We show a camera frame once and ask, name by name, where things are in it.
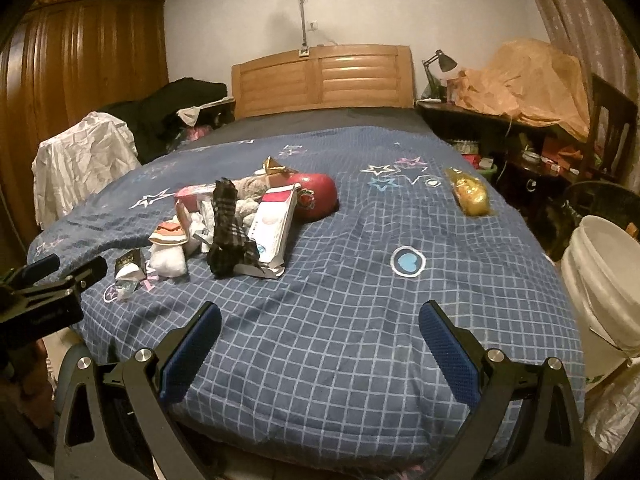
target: yellow plastic wrapper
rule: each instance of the yellow plastic wrapper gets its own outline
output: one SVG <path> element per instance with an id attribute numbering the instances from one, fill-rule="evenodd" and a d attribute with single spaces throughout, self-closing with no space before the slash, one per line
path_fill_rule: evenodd
<path id="1" fill-rule="evenodd" d="M 484 216 L 490 213 L 489 195 L 479 178 L 455 168 L 447 168 L 445 173 L 453 184 L 453 194 L 465 215 Z"/>

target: bed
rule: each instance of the bed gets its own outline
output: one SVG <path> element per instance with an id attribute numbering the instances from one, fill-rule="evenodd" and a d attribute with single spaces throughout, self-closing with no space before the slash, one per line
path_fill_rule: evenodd
<path id="1" fill-rule="evenodd" d="M 29 260 L 55 252 L 61 274 L 97 254 L 110 265 L 85 292 L 76 327 L 92 354 L 128 358 L 211 300 L 223 331 L 172 407 L 179 420 L 288 462 L 412 478 L 433 466 L 467 413 L 418 332 L 418 308 L 436 300 L 485 347 L 536 363 L 559 357 L 582 410 L 582 353 L 561 282 L 493 189 L 492 215 L 461 213 L 444 169 L 472 170 L 411 108 L 408 48 L 295 54 L 234 67 L 236 111 L 246 118 L 131 171 L 33 242 Z M 198 254 L 187 276 L 149 269 L 133 297 L 117 301 L 116 257 L 142 247 L 148 259 L 147 238 L 172 216 L 178 189 L 252 174 L 268 155 L 331 175 L 340 198 L 334 215 L 294 226 L 279 280 L 216 280 Z M 496 449 L 516 416 L 514 405 Z"/>

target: bolt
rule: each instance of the bolt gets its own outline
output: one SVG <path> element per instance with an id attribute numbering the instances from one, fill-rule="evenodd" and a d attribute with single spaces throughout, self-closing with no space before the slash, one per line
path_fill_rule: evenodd
<path id="1" fill-rule="evenodd" d="M 136 361 L 140 363 L 146 363 L 151 359 L 153 352 L 149 350 L 149 348 L 143 348 L 142 350 L 138 350 L 136 352 Z"/>
<path id="2" fill-rule="evenodd" d="M 91 364 L 91 358 L 83 357 L 78 361 L 78 368 L 80 368 L 81 370 L 84 370 L 85 368 L 88 368 L 90 364 Z"/>
<path id="3" fill-rule="evenodd" d="M 551 366 L 554 370 L 559 370 L 562 368 L 562 361 L 557 357 L 550 357 L 549 361 L 547 361 L 549 366 Z"/>
<path id="4" fill-rule="evenodd" d="M 491 348 L 491 350 L 486 353 L 486 356 L 489 358 L 489 361 L 494 363 L 500 363 L 504 359 L 504 354 L 495 348 Z"/>

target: white wall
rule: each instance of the white wall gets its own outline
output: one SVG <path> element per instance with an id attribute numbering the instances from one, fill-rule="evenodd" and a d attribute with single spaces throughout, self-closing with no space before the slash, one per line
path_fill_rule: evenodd
<path id="1" fill-rule="evenodd" d="M 411 47 L 418 94 L 420 60 L 437 48 L 459 66 L 482 68 L 497 47 L 517 37 L 548 41 L 533 0 L 306 0 L 319 30 L 309 44 L 383 43 Z M 222 81 L 231 66 L 300 46 L 297 0 L 166 0 L 169 78 Z"/>

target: blue gripper pad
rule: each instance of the blue gripper pad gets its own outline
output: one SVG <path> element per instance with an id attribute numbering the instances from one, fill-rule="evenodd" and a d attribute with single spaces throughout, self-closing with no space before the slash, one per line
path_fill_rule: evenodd
<path id="1" fill-rule="evenodd" d="M 175 349 L 162 370 L 158 398 L 166 404 L 181 402 L 215 344 L 222 329 L 222 315 L 211 303 L 204 312 L 198 312 L 189 322 L 188 332 Z"/>
<path id="2" fill-rule="evenodd" d="M 436 308 L 440 307 L 437 304 L 433 306 L 431 302 L 420 308 L 420 334 L 457 402 L 462 402 L 473 410 L 480 401 L 478 370 L 452 332 L 454 326 L 442 319 Z"/>

